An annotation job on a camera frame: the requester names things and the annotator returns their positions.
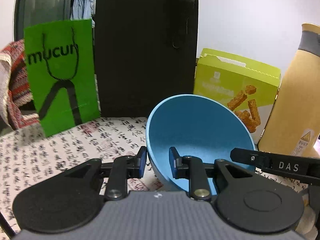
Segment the black paper bag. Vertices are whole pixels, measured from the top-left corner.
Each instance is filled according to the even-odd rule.
[[[97,0],[94,20],[101,116],[148,116],[193,93],[198,0]]]

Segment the yellow-green food box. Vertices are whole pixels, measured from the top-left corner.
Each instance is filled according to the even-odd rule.
[[[233,111],[258,143],[270,116],[281,70],[256,60],[203,49],[194,94],[211,98]]]

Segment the calligraphy tablecloth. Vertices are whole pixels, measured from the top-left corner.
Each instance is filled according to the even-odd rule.
[[[12,202],[20,191],[91,158],[106,163],[137,154],[140,146],[146,145],[146,121],[144,117],[99,118],[48,138],[36,123],[0,138],[0,211],[10,226],[20,231],[12,213]],[[257,172],[297,191],[306,187],[299,181]],[[149,160],[142,179],[128,180],[129,190],[161,187]],[[0,239],[7,239],[2,231]]]

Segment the blue bowl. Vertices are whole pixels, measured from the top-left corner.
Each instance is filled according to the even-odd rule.
[[[180,156],[191,155],[205,163],[230,159],[235,148],[254,150],[244,124],[229,109],[209,98],[177,95],[163,100],[151,112],[146,127],[147,149],[152,168],[168,190],[189,191],[187,179],[174,179],[169,164],[169,148]],[[254,170],[254,167],[240,164]],[[212,179],[208,179],[216,194]]]

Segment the green paper bag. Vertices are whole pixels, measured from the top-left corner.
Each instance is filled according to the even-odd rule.
[[[91,20],[58,21],[24,30],[28,80],[46,136],[100,116]]]

